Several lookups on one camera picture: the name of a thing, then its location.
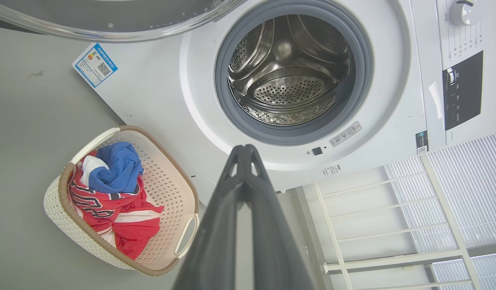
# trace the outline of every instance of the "warning label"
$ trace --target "warning label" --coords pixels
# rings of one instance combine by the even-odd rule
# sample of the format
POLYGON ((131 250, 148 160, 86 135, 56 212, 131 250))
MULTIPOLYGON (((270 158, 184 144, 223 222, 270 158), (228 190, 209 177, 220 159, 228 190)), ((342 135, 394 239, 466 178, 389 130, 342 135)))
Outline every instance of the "warning label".
POLYGON ((346 130, 341 132, 341 134, 332 138, 330 140, 330 143, 332 144, 333 147, 336 147, 337 145, 340 145, 341 143, 343 143, 346 139, 355 135, 355 133, 357 133, 361 129, 362 129, 362 127, 359 124, 359 122, 355 122, 352 126, 348 127, 346 130))

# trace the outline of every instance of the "white plastic basket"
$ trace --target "white plastic basket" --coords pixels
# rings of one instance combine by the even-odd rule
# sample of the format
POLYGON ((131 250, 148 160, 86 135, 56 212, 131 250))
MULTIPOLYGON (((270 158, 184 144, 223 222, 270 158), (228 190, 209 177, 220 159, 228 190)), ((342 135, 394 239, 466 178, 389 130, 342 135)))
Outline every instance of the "white plastic basket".
POLYGON ((44 209, 67 236, 92 255, 119 268, 138 270, 151 276, 163 275, 178 264, 187 253, 199 225, 198 197, 189 177, 149 133, 135 126, 112 128, 78 152, 47 189, 44 209), (144 168, 146 193, 156 206, 164 206, 159 232, 135 260, 112 247, 79 217, 67 194, 67 185, 79 160, 92 150, 121 141, 132 143, 137 150, 144 168), (192 220, 195 227, 191 239, 178 251, 192 220))

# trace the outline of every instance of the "concrete floor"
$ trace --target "concrete floor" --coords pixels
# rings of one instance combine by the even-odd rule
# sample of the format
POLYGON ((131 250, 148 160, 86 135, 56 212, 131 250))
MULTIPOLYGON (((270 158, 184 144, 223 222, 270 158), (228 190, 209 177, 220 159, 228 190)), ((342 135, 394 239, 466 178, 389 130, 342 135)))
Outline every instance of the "concrete floor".
MULTIPOLYGON (((123 124, 71 67, 87 46, 0 28, 0 289, 163 290, 178 274, 179 266, 161 277, 110 266, 75 244, 44 213, 45 190, 73 155, 101 132, 123 124)), ((292 203, 279 198, 305 252, 292 203)), ((249 247, 247 240, 249 231, 238 249, 249 247)), ((253 270, 249 252, 239 255, 237 267, 246 276, 253 270)), ((238 289, 252 288, 249 279, 238 289)))

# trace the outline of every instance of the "white rack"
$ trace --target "white rack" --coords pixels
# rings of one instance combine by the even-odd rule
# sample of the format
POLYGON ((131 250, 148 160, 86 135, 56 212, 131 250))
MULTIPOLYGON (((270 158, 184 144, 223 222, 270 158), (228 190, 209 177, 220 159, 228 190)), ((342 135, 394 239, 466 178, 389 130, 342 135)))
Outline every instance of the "white rack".
POLYGON ((428 157, 425 155, 421 156, 421 162, 423 163, 423 166, 425 167, 425 172, 411 174, 411 175, 404 176, 402 178, 396 178, 393 180, 385 180, 382 182, 377 182, 377 183, 364 185, 364 186, 360 186, 360 187, 356 187, 356 188, 346 189, 343 191, 337 191, 334 193, 327 193, 325 195, 322 195, 320 185, 318 184, 318 182, 315 182, 313 184, 314 185, 314 191, 315 191, 316 196, 318 197, 318 200, 320 203, 323 217, 325 218, 325 221, 327 222, 327 227, 328 227, 328 231, 330 234, 330 238, 332 240, 334 251, 335 251, 336 256, 338 258, 338 263, 331 263, 331 264, 325 263, 324 264, 324 270, 325 270, 325 272, 340 270, 342 273, 342 276, 344 278, 344 282, 346 284, 347 290, 355 290, 352 287, 350 277, 349 277, 349 270, 351 270, 351 269, 363 269, 363 268, 378 267, 378 266, 399 265, 399 264, 404 264, 404 263, 413 263, 413 262, 421 262, 421 261, 427 262, 427 261, 434 260, 434 259, 447 259, 447 260, 459 259, 459 257, 462 257, 462 259, 465 263, 465 266, 467 268, 467 271, 469 273, 470 279, 451 281, 451 282, 434 282, 434 283, 418 284, 418 285, 387 287, 387 288, 364 288, 364 289, 359 289, 359 290, 398 290, 398 289, 408 290, 408 289, 428 288, 428 287, 436 287, 436 286, 448 286, 448 285, 457 285, 457 284, 469 284, 469 283, 473 284, 475 290, 482 290, 480 283, 479 283, 479 280, 478 280, 477 272, 476 272, 476 270, 472 264, 472 261, 470 260, 468 251, 465 247, 465 241, 463 239, 463 236, 461 235, 461 232, 458 229, 456 219, 454 218, 454 214, 452 213, 452 210, 450 208, 448 200, 445 196, 445 192, 443 192, 441 184, 440 184, 436 174, 434 173, 434 169, 432 167, 432 164, 430 163, 430 160, 428 159, 428 157), (369 187, 382 185, 382 184, 386 184, 386 183, 392 183, 392 182, 404 180, 406 178, 411 178, 413 176, 419 176, 419 175, 426 175, 428 177, 428 179, 430 180, 430 183, 434 189, 434 192, 436 193, 436 196, 424 198, 424 199, 419 199, 419 200, 414 200, 414 201, 410 201, 410 202, 394 204, 394 205, 385 206, 385 207, 379 207, 379 208, 375 208, 375 209, 367 209, 365 211, 346 213, 343 215, 332 215, 331 216, 329 214, 329 212, 327 211, 327 207, 325 205, 325 200, 324 200, 325 197, 349 193, 351 191, 357 191, 360 189, 367 189, 369 187), (377 212, 377 211, 385 211, 386 209, 393 209, 393 208, 401 207, 401 206, 408 205, 408 204, 415 204, 415 203, 425 202, 425 201, 434 200, 434 199, 437 199, 439 201, 441 209, 443 210, 443 213, 445 214, 446 222, 442 222, 439 224, 431 224, 428 226, 421 226, 421 227, 417 227, 417 228, 408 228, 408 229, 403 229, 403 230, 398 230, 398 231, 379 233, 379 234, 371 234, 371 235, 363 235, 363 236, 355 236, 355 237, 349 237, 349 238, 343 238, 343 239, 337 238, 336 232, 334 231, 334 227, 332 225, 332 220, 349 218, 351 216, 358 215, 360 213, 373 213, 373 212, 377 212), (454 239, 456 240, 457 249, 436 251, 436 252, 427 252, 427 253, 418 253, 418 254, 412 254, 412 255, 397 255, 394 257, 385 257, 385 258, 380 258, 380 259, 366 259, 366 260, 362 260, 362 261, 353 261, 353 262, 346 262, 343 255, 342 255, 342 252, 340 250, 340 243, 343 243, 343 242, 349 242, 349 241, 353 241, 353 240, 357 240, 357 239, 365 239, 365 238, 385 236, 385 235, 408 233, 408 232, 412 232, 412 231, 436 228, 439 226, 448 226, 450 228, 450 230, 452 231, 452 233, 454 235, 454 239))

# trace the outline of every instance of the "white fabric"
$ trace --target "white fabric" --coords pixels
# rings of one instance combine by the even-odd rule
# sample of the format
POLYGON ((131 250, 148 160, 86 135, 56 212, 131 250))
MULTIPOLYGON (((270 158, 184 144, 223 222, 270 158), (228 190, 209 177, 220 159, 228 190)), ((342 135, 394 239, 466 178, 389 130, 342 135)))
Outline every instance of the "white fabric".
POLYGON ((149 195, 146 195, 146 202, 149 202, 150 204, 154 205, 154 206, 160 206, 160 205, 163 205, 163 204, 156 204, 154 202, 154 200, 149 196, 149 195))
POLYGON ((88 177, 90 176, 90 173, 92 172, 92 170, 99 167, 109 169, 108 165, 106 165, 103 160, 91 155, 86 156, 81 167, 83 174, 81 176, 80 182, 85 186, 88 186, 88 177))
POLYGON ((115 232, 112 230, 111 226, 106 230, 102 230, 102 231, 98 232, 98 234, 105 241, 107 241, 109 244, 111 244, 111 246, 113 246, 114 248, 117 248, 117 245, 115 244, 115 232))
POLYGON ((131 211, 129 213, 119 213, 115 222, 142 222, 159 217, 160 213, 156 211, 131 211))

